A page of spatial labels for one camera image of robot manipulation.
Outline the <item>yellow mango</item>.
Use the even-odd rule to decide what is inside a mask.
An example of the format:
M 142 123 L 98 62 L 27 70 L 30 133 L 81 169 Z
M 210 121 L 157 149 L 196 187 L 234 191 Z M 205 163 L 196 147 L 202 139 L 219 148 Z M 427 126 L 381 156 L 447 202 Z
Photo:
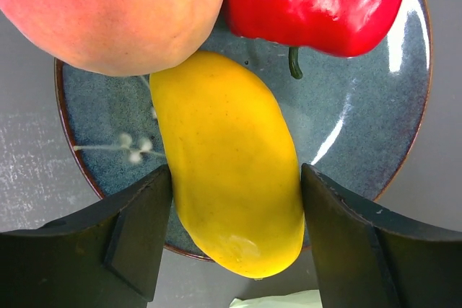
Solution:
M 209 51 L 149 83 L 175 208 L 196 246 L 247 278 L 288 268 L 305 229 L 300 167 L 270 89 Z

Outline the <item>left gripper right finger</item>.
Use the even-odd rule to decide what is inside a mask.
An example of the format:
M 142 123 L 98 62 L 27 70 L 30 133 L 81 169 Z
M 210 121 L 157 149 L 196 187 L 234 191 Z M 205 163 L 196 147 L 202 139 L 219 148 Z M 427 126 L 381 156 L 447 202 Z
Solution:
M 309 164 L 302 198 L 323 307 L 460 307 L 461 233 L 390 211 Z

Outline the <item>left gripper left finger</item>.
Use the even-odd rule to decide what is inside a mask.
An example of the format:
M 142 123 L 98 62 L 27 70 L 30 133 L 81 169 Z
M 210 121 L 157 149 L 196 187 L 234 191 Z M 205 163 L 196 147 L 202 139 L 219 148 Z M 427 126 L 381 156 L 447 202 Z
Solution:
M 3 307 L 145 307 L 172 202 L 166 166 L 37 229 L 1 234 Z

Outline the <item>pale green plastic bag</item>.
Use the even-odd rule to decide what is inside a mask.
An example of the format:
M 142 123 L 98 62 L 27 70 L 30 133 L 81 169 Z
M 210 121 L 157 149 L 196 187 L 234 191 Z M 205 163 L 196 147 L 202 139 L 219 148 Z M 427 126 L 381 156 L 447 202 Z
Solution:
M 322 308 L 319 290 L 300 291 L 284 296 L 265 296 L 241 300 L 235 298 L 229 308 Z

